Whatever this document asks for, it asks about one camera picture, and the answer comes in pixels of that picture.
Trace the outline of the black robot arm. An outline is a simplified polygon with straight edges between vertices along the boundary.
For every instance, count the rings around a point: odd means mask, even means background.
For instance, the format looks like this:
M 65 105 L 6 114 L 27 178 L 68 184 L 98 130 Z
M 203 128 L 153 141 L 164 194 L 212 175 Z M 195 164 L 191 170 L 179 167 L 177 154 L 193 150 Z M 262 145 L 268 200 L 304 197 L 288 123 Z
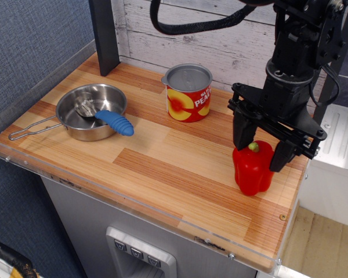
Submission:
M 235 83 L 229 101 L 233 142 L 246 148 L 261 128 L 278 140 L 269 168 L 280 171 L 294 157 L 313 158 L 326 132 L 309 115 L 307 103 L 320 71 L 339 80 L 331 62 L 344 56 L 342 21 L 348 1 L 274 1 L 275 49 L 264 86 Z

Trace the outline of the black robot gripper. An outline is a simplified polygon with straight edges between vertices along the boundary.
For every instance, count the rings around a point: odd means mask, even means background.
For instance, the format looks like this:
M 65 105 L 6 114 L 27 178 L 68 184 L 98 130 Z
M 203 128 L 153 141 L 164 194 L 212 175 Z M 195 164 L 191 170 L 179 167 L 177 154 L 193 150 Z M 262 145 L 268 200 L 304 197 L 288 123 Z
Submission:
M 229 108 L 233 111 L 233 143 L 237 150 L 253 142 L 261 128 L 279 140 L 270 163 L 270 171 L 280 172 L 294 156 L 314 158 L 327 134 L 309 115 L 307 103 L 320 70 L 308 69 L 294 76 L 286 74 L 272 61 L 266 65 L 263 88 L 234 83 Z

